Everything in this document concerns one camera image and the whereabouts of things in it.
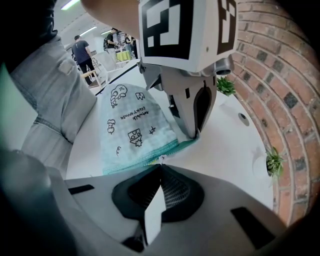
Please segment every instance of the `white table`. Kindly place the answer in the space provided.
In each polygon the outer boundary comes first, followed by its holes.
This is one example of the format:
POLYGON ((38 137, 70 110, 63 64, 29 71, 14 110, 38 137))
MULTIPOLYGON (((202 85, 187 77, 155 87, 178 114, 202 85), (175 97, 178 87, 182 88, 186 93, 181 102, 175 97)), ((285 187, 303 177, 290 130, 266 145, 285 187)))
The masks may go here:
MULTIPOLYGON (((124 67, 132 67, 133 60, 124 67)), ((127 83, 146 87, 138 67, 134 67, 113 83, 127 83)), ((164 115, 170 122, 178 140, 186 139, 169 111, 167 95, 163 91, 149 91, 159 103, 164 115)), ((82 125, 75 138, 70 154, 66 179, 78 179, 102 175, 102 159, 99 138, 100 97, 82 125)), ((168 157, 165 164, 190 169, 205 175, 231 182, 246 193, 260 201, 269 209, 273 207, 273 189, 271 178, 262 175, 258 178, 255 172, 266 174, 265 163, 255 163, 257 157, 264 154, 265 147, 260 135, 245 109, 234 96, 230 96, 222 105, 215 104, 209 120, 201 132, 200 139, 185 150, 168 157), (249 120, 245 126, 238 113, 249 120)))

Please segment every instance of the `green leaves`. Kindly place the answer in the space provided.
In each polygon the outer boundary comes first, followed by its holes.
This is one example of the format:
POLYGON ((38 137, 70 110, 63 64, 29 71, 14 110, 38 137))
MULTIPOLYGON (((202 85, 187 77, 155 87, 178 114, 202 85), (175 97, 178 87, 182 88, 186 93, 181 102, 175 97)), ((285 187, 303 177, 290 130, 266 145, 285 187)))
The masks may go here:
POLYGON ((217 79, 216 87, 219 92, 223 93, 226 96, 230 96, 236 93, 234 83, 228 81, 225 77, 217 79))
POLYGON ((266 151, 266 168, 271 176, 281 176, 284 172, 284 167, 282 165, 283 158, 279 155, 277 149, 273 146, 271 151, 266 151))

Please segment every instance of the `yellow-green table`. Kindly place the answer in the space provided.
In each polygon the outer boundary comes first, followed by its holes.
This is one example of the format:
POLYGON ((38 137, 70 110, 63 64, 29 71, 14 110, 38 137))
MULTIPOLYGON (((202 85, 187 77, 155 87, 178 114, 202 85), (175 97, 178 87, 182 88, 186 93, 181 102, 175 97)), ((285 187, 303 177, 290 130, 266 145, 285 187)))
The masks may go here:
POLYGON ((129 53, 128 50, 122 51, 122 52, 118 52, 118 53, 116 54, 116 58, 117 58, 120 62, 130 61, 130 60, 131 60, 131 54, 129 53))

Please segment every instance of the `light blue pouch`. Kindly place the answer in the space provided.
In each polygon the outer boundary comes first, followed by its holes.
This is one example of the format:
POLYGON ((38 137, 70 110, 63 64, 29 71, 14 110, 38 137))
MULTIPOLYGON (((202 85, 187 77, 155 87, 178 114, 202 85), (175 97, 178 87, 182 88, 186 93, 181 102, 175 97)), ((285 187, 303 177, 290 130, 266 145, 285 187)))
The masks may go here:
POLYGON ((178 139, 160 106, 146 89, 109 84, 102 92, 100 144, 103 174, 148 165, 195 140, 178 139))

